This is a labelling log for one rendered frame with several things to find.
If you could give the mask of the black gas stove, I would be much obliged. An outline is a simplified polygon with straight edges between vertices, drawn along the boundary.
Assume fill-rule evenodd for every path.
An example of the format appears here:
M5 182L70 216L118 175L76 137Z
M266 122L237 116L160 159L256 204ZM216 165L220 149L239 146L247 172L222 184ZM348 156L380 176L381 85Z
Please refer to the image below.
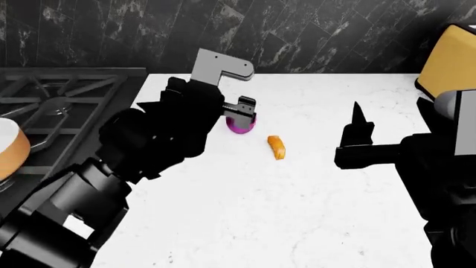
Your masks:
M0 118L15 121L32 146L0 193L29 189L90 156L99 126L131 106L147 75L145 68L0 68Z

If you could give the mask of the purple onion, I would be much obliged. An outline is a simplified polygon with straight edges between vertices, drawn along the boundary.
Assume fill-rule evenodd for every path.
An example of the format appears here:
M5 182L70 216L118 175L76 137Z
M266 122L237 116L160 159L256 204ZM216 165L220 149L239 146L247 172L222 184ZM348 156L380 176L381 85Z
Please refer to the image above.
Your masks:
M225 122L226 122L227 127L230 131L232 131L234 133L237 133L237 134L245 134L245 133L249 133L254 128L254 126L256 124L256 119L254 119L246 129L237 127L236 124L234 123L233 118L225 118Z

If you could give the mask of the orange pan with white inside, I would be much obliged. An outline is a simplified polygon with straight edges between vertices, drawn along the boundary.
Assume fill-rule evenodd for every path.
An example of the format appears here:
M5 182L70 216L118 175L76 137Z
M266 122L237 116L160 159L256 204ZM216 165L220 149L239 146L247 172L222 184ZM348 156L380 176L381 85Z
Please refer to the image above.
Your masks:
M15 173L30 154L30 142L19 125L0 118L0 182Z

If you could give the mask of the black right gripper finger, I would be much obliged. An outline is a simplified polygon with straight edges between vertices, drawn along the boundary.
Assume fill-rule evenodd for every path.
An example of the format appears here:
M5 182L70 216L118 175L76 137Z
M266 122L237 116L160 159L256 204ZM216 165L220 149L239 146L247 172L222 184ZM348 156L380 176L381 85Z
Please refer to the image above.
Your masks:
M344 127L341 147L371 145L374 123L367 122L358 102L354 102L351 123Z

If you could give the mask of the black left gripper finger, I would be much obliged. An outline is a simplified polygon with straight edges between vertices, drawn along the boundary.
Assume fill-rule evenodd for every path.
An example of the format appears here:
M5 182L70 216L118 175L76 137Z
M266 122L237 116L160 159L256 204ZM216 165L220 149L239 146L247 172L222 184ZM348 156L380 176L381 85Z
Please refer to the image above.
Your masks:
M233 118L237 127L246 129L257 117L255 112L256 104L255 99L240 96L237 104L224 102L222 114L226 118Z

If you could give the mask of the orange salmon sushi piece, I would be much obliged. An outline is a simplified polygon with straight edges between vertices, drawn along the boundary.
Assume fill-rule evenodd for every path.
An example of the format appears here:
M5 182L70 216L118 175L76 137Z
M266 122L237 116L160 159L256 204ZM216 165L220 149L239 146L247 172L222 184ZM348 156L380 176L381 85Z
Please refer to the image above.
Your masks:
M270 135L267 142L271 147L276 160L284 159L286 156L286 148L278 135Z

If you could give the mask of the dark cast iron stove grate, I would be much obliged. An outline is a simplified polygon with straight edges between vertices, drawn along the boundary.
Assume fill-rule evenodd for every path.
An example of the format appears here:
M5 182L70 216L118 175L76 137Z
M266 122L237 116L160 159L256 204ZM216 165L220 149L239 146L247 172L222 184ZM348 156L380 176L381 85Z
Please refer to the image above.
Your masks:
M7 74L0 86L0 182L65 167L124 75Z

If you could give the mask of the yellow toaster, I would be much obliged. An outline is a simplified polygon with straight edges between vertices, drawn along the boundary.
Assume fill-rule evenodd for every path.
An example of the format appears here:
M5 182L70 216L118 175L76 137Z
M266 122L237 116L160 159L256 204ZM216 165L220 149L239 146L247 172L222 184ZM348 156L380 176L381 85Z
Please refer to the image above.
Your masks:
M443 31L415 87L431 100L447 91L476 89L476 25L451 24Z

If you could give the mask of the round metal stove burner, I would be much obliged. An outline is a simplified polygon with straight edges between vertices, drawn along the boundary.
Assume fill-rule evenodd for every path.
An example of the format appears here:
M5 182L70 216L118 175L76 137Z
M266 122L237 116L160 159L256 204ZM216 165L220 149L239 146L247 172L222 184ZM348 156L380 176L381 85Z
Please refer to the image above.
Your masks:
M72 108L72 102L66 97L56 97L45 100L39 107L43 115L62 115Z

